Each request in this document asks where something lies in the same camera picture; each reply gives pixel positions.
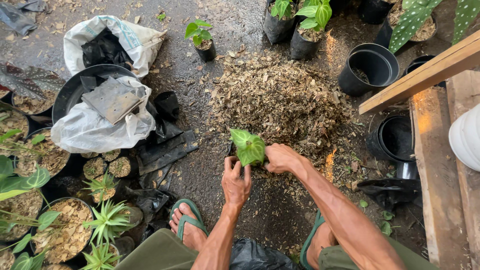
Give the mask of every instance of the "wood chips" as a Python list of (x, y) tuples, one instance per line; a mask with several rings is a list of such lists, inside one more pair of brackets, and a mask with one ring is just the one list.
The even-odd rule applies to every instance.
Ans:
[[(0, 209), (27, 218), (35, 219), (42, 206), (42, 196), (35, 190), (0, 201)], [(0, 213), (0, 218), (8, 220), (22, 220), (8, 214)], [(22, 237), (31, 228), (29, 225), (17, 224), (8, 233), (0, 234), (0, 241), (12, 241)]]
[(50, 140), (50, 130), (44, 129), (38, 134), (43, 134), (45, 136), (45, 140), (37, 143), (36, 145), (32, 145), (32, 138), (30, 138), (27, 140), (24, 146), (46, 153), (46, 155), (39, 157), (35, 153), (17, 151), (15, 155), (19, 158), (19, 161), (15, 172), (20, 176), (29, 176), (36, 171), (36, 162), (41, 168), (47, 169), (50, 173), (50, 176), (60, 172), (65, 164), (67, 164), (70, 153), (56, 146), (52, 140)]
[(91, 229), (85, 229), (84, 221), (91, 221), (92, 212), (78, 199), (66, 199), (52, 206), (53, 211), (61, 214), (56, 221), (64, 226), (50, 225), (34, 236), (35, 253), (42, 252), (47, 245), (50, 250), (45, 254), (44, 262), (58, 264), (73, 258), (83, 250), (92, 235)]

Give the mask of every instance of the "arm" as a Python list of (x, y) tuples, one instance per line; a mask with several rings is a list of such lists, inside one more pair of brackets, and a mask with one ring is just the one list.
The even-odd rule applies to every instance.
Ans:
[(236, 157), (225, 159), (222, 187), (225, 193), (225, 205), (220, 219), (215, 224), (202, 250), (195, 260), (192, 270), (228, 270), (232, 251), (233, 231), (236, 227), (240, 210), (250, 195), (252, 180), (251, 167), (245, 166), (245, 180), (240, 178), (241, 163), (237, 161), (232, 169), (232, 162)]
[(273, 144), (265, 150), (270, 172), (291, 172), (305, 186), (345, 252), (362, 270), (406, 269), (394, 248), (358, 207), (292, 148)]

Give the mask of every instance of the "soil in pot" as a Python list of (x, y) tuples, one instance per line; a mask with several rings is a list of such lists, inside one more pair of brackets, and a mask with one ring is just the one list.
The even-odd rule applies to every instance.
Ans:
[(8, 270), (12, 267), (14, 262), (15, 256), (9, 248), (0, 251), (0, 269)]
[(94, 157), (98, 157), (98, 153), (95, 152), (88, 152), (88, 153), (81, 153), (80, 156), (86, 158), (86, 159), (92, 159)]
[(101, 157), (91, 159), (84, 165), (84, 175), (88, 179), (94, 179), (99, 175), (103, 175), (107, 166), (107, 163)]
[(108, 152), (102, 153), (102, 158), (103, 158), (103, 160), (108, 161), (108, 162), (114, 161), (116, 158), (118, 158), (118, 156), (120, 155), (120, 152), (121, 152), (121, 149), (115, 149), (115, 150), (112, 150), (112, 151), (108, 151)]
[(37, 162), (41, 168), (45, 168), (54, 176), (67, 164), (70, 153), (55, 145), (50, 139), (50, 129), (42, 129), (37, 134), (45, 136), (45, 139), (35, 145), (32, 144), (32, 138), (28, 138), (24, 146), (35, 151), (44, 153), (44, 156), (39, 156), (36, 153), (28, 151), (16, 151), (15, 155), (18, 158), (17, 168), (15, 172), (20, 176), (31, 175), (36, 171), (35, 163)]
[[(0, 201), (0, 209), (31, 219), (36, 219), (42, 207), (42, 196), (35, 190)], [(1, 214), (2, 219), (21, 220), (8, 214)], [(31, 228), (30, 225), (17, 224), (8, 233), (0, 234), (0, 241), (8, 242), (22, 237)]]
[(45, 100), (14, 95), (14, 107), (28, 114), (37, 114), (49, 109), (55, 103), (58, 92), (51, 90), (43, 90), (42, 92), (46, 97)]
[(49, 247), (45, 263), (58, 264), (73, 258), (87, 245), (93, 231), (84, 228), (82, 223), (92, 221), (93, 217), (88, 206), (75, 198), (61, 200), (51, 207), (51, 210), (61, 212), (56, 220), (66, 225), (50, 225), (43, 231), (36, 231), (32, 241), (35, 254)]
[[(398, 2), (393, 6), (392, 10), (388, 14), (388, 22), (390, 23), (392, 29), (395, 28), (398, 20), (402, 14), (405, 13), (405, 10), (402, 9), (402, 3)], [(435, 34), (437, 26), (433, 23), (433, 19), (431, 16), (427, 18), (427, 20), (418, 28), (415, 34), (412, 36), (410, 40), (412, 41), (424, 41), (433, 36)]]
[[(7, 131), (11, 129), (20, 129), (22, 130), (22, 135), (16, 134), (12, 138), (7, 139), (7, 141), (16, 141), (18, 138), (26, 137), (28, 135), (28, 120), (25, 115), (16, 111), (16, 110), (8, 110), (0, 112), (0, 135), (7, 133)], [(13, 151), (0, 149), (0, 155), (9, 156), (13, 153)]]

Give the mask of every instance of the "flip-flop strap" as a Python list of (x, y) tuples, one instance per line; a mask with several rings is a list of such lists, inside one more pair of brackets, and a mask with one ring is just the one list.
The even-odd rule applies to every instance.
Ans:
[(180, 237), (180, 240), (183, 241), (183, 228), (185, 227), (185, 222), (188, 222), (190, 223), (191, 225), (201, 229), (207, 236), (208, 236), (208, 233), (207, 233), (207, 229), (205, 228), (204, 224), (201, 223), (200, 221), (194, 219), (194, 218), (191, 218), (187, 215), (183, 215), (181, 218), (180, 218), (180, 221), (179, 221), (179, 229), (177, 231), (177, 236)]

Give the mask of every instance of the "wet ground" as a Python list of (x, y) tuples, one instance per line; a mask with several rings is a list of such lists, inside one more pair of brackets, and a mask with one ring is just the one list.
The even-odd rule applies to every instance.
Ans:
[[(181, 107), (178, 124), (184, 129), (199, 129), (198, 136), (202, 139), (200, 148), (177, 163), (176, 170), (181, 174), (176, 177), (170, 190), (197, 203), (210, 231), (223, 204), (220, 179), (223, 158), (228, 153), (228, 142), (218, 139), (218, 134), (205, 125), (210, 111), (207, 105), (210, 94), (205, 93), (205, 89), (211, 87), (209, 79), (222, 75), (223, 65), (217, 61), (202, 63), (192, 43), (183, 40), (184, 29), (195, 18), (211, 23), (214, 27), (210, 32), (220, 55), (226, 55), (229, 51), (236, 52), (240, 45), (244, 44), (249, 52), (262, 52), (267, 49), (287, 56), (288, 41), (270, 45), (263, 34), (265, 5), (265, 0), (50, 0), (49, 6), (55, 7), (55, 10), (49, 14), (37, 15), (38, 29), (32, 31), (27, 39), (22, 39), (2, 24), (0, 57), (21, 67), (33, 65), (51, 69), (62, 78), (68, 79), (71, 75), (63, 59), (62, 38), (68, 29), (80, 21), (99, 14), (114, 15), (130, 22), (140, 16), (139, 25), (159, 31), (167, 29), (167, 38), (154, 63), (160, 72), (149, 74), (143, 83), (153, 89), (153, 97), (158, 93), (174, 90)], [(373, 42), (380, 27), (363, 23), (356, 15), (355, 5), (358, 3), (351, 4), (342, 14), (330, 20), (321, 50), (317, 58), (310, 61), (329, 72), (331, 80), (336, 80), (348, 52), (358, 44)], [(160, 22), (156, 16), (163, 12), (167, 18)], [(7, 40), (6, 37), (11, 34), (14, 34), (13, 40)], [(424, 53), (437, 54), (448, 46), (445, 41), (433, 37), (424, 45), (400, 55), (400, 70), (403, 71), (415, 57)], [(207, 78), (204, 83), (200, 82), (202, 77)], [(353, 99), (354, 107), (357, 108), (368, 97), (370, 94)], [(408, 108), (400, 106), (393, 113), (405, 109)], [(339, 128), (350, 141), (343, 146), (344, 152), (339, 151), (335, 155), (335, 180), (344, 180), (346, 183), (347, 180), (356, 179), (355, 174), (346, 169), (353, 160), (352, 152), (369, 167), (364, 175), (368, 179), (381, 179), (387, 177), (387, 173), (394, 173), (394, 167), (389, 168), (388, 162), (374, 160), (364, 144), (369, 130), (375, 128), (387, 113), (375, 116), (355, 114), (356, 123), (363, 123), (364, 126), (349, 124)], [(365, 213), (373, 222), (378, 224), (383, 220), (382, 210), (363, 193), (354, 193), (344, 185), (341, 190), (355, 203), (365, 199), (369, 203)], [(311, 230), (315, 211), (313, 200), (299, 182), (287, 185), (274, 183), (268, 178), (254, 179), (250, 199), (241, 213), (235, 234), (257, 239), (285, 252), (292, 249), (290, 252), (295, 253), (294, 250), (300, 250)], [(392, 233), (394, 239), (418, 254), (426, 254), (421, 208), (414, 205), (401, 208), (391, 223), (392, 226), (400, 226)]]

